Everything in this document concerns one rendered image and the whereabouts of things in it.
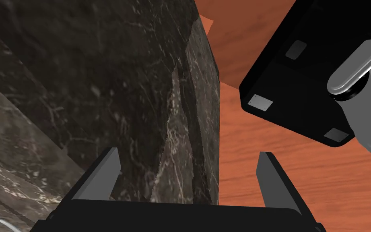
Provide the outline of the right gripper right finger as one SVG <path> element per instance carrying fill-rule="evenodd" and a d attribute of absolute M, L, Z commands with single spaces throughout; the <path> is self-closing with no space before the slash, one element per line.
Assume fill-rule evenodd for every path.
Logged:
<path fill-rule="evenodd" d="M 302 198 L 273 153 L 260 152 L 256 176 L 266 207 L 301 213 Z"/>

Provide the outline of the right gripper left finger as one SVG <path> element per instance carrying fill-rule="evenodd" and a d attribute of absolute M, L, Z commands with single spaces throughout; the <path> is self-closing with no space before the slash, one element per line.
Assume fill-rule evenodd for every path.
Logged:
<path fill-rule="evenodd" d="M 71 199 L 108 200 L 121 171 L 116 147 L 106 148 L 71 189 Z"/>

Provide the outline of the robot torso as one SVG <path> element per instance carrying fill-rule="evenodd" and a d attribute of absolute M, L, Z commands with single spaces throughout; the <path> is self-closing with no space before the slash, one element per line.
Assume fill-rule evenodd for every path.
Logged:
<path fill-rule="evenodd" d="M 371 153 L 371 0 L 295 0 L 239 94 L 245 112 Z"/>

